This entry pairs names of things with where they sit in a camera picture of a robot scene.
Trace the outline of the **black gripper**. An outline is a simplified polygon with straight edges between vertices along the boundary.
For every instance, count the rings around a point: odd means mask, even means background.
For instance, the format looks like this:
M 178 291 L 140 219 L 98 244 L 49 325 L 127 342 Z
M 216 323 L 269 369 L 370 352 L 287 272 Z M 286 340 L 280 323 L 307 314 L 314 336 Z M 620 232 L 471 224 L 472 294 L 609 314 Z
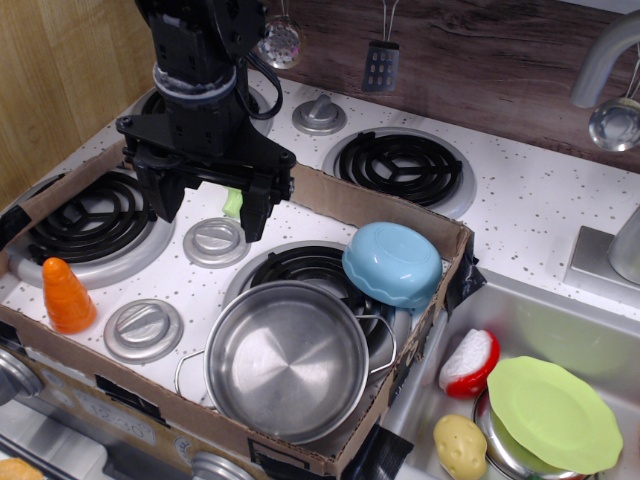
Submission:
M 116 121 L 140 188 L 159 218 L 173 222 L 184 190 L 209 181 L 242 191 L 245 241 L 261 240 L 273 207 L 293 192 L 296 158 L 254 128 L 248 98 L 232 92 L 196 106 L 166 98 L 161 114 Z

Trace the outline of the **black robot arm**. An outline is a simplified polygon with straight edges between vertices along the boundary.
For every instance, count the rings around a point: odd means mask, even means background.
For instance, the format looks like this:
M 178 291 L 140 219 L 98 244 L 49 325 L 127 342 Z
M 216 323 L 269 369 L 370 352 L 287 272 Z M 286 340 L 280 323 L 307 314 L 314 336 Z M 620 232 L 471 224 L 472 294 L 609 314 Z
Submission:
M 290 198 L 295 155 L 260 133 L 270 119 L 251 107 L 248 66 L 275 87 L 274 72 L 253 49 L 266 34 L 259 1 L 140 1 L 156 62 L 153 79 L 164 100 L 160 113 L 123 116 L 116 128 L 126 160 L 155 213 L 174 220 L 186 189 L 207 181 L 241 192 L 247 242 L 261 239 L 274 205 Z

